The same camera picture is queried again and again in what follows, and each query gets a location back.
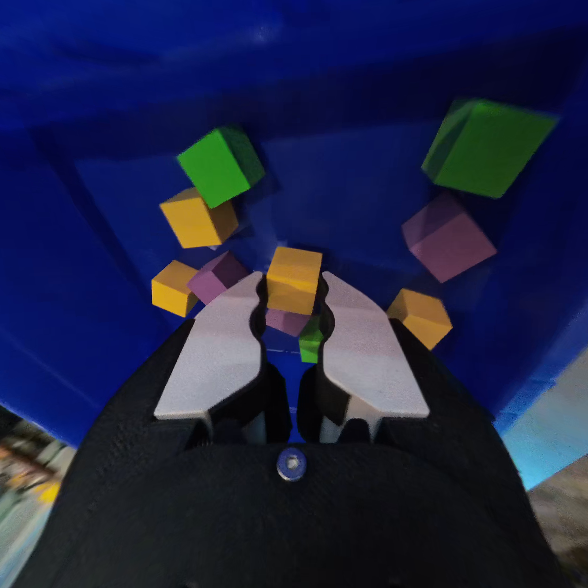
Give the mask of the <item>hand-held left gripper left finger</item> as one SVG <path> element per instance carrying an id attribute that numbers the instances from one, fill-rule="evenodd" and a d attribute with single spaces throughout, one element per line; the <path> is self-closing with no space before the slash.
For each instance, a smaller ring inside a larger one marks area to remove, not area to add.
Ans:
<path id="1" fill-rule="evenodd" d="M 256 271 L 194 319 L 154 411 L 156 420 L 196 419 L 210 433 L 234 419 L 250 443 L 266 443 L 266 277 Z"/>

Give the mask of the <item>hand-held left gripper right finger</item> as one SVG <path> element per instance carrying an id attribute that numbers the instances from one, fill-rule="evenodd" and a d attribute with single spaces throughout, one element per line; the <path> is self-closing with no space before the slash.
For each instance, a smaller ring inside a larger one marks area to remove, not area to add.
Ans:
<path id="1" fill-rule="evenodd" d="M 389 318 L 331 272 L 321 274 L 317 407 L 321 443 L 335 443 L 352 419 L 374 440 L 384 418 L 425 419 L 430 408 Z"/>

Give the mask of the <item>green cube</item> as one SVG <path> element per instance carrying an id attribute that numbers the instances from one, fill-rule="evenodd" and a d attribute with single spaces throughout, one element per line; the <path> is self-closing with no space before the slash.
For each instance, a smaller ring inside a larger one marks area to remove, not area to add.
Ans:
<path id="1" fill-rule="evenodd" d="M 501 198 L 560 117 L 487 99 L 456 99 L 421 169 L 437 186 Z"/>
<path id="2" fill-rule="evenodd" d="M 253 144 L 236 125 L 211 130 L 177 160 L 210 209 L 248 191 L 266 175 Z"/>
<path id="3" fill-rule="evenodd" d="M 323 334 L 320 330 L 320 316 L 314 315 L 299 334 L 300 359 L 306 364 L 316 364 Z"/>

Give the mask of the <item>blue plastic bin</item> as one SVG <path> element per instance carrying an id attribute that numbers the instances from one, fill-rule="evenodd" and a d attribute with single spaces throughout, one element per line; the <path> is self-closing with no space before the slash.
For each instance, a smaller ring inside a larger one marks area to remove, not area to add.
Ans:
<path id="1" fill-rule="evenodd" d="M 555 114 L 502 198 L 462 201 L 498 253 L 438 284 L 401 224 L 456 98 Z M 242 126 L 266 176 L 228 248 L 324 254 L 387 306 L 441 295 L 438 354 L 500 425 L 587 345 L 587 1 L 1 1 L 1 403 L 78 445 L 180 324 L 151 279 L 177 154 Z"/>

